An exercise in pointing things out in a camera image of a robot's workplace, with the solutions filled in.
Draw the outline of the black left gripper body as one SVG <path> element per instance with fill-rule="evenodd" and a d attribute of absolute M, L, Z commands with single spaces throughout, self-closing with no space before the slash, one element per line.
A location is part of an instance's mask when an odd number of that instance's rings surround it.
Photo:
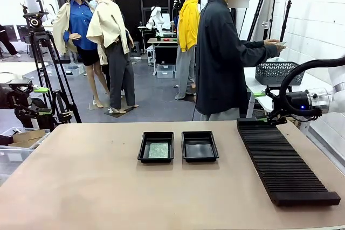
<path fill-rule="evenodd" d="M 9 87 L 1 87 L 1 109 L 15 109 L 20 106 L 26 107 L 26 94 Z"/>

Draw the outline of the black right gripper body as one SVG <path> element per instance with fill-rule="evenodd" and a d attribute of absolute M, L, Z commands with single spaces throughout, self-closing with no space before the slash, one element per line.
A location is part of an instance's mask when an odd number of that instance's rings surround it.
<path fill-rule="evenodd" d="M 310 101 L 306 92 L 288 92 L 286 93 L 286 99 L 288 103 L 298 110 L 310 110 Z M 273 100 L 273 110 L 285 109 L 285 106 L 281 103 L 281 97 L 278 95 Z"/>

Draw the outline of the person's right hand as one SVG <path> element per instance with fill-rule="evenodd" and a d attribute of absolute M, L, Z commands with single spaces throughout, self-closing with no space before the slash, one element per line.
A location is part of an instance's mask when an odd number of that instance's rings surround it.
<path fill-rule="evenodd" d="M 278 49 L 283 48 L 284 46 L 280 45 L 280 41 L 276 39 L 266 39 L 264 40 L 265 46 L 276 46 Z"/>

